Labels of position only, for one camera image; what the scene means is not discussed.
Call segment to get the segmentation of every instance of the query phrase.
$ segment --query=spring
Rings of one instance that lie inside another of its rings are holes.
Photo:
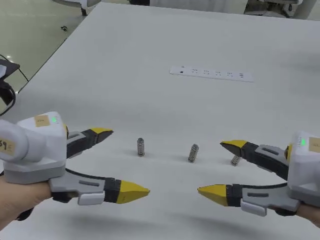
[[[199,151],[199,146],[197,144],[193,144],[191,147],[191,151],[189,154],[188,162],[189,163],[194,163],[197,157]]]
[[[241,157],[234,155],[234,157],[231,160],[232,166],[237,166],[241,160]]]
[[[138,156],[143,157],[145,155],[145,141],[140,137],[136,143],[138,147]]]

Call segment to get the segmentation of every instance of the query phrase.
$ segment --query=floor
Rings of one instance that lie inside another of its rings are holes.
[[[103,0],[128,4],[127,0]],[[320,20],[320,1],[312,20]],[[0,7],[0,54],[21,65],[30,79],[83,20],[79,8],[52,0],[5,0]],[[60,26],[66,25],[64,32]],[[17,71],[7,78],[19,91],[26,80]],[[0,101],[0,111],[4,104]]]

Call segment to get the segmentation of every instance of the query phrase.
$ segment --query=black cable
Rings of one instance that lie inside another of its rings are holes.
[[[10,86],[10,84],[5,81],[0,82],[0,89],[8,89],[12,94],[12,102],[11,102],[10,106],[7,106],[6,110],[4,110],[2,113],[0,113],[0,117],[1,117],[4,114],[6,114],[15,105],[16,93],[15,93],[14,89],[12,88],[12,86]]]
[[[5,60],[11,62],[8,58],[6,58],[5,56],[3,56],[2,54],[0,54],[0,57],[4,58]],[[20,67],[18,68],[19,72],[22,74],[22,76],[25,78],[25,80],[27,82],[29,82],[30,80],[26,77],[26,75],[21,71]]]

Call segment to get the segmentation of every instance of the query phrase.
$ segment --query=white table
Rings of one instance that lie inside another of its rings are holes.
[[[285,148],[296,130],[320,135],[319,29],[312,21],[101,3],[4,118],[58,111],[71,131],[113,128],[67,167],[151,193],[123,205],[48,200],[1,239],[318,240],[306,220],[222,207],[197,188],[282,182],[246,161],[232,167],[221,140]],[[255,82],[170,75],[179,65],[247,71]],[[191,164],[193,143],[200,150]]]

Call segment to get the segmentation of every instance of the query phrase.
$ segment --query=chair leg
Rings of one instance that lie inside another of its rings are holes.
[[[81,13],[82,13],[82,16],[87,16],[87,11],[83,8],[81,8]]]

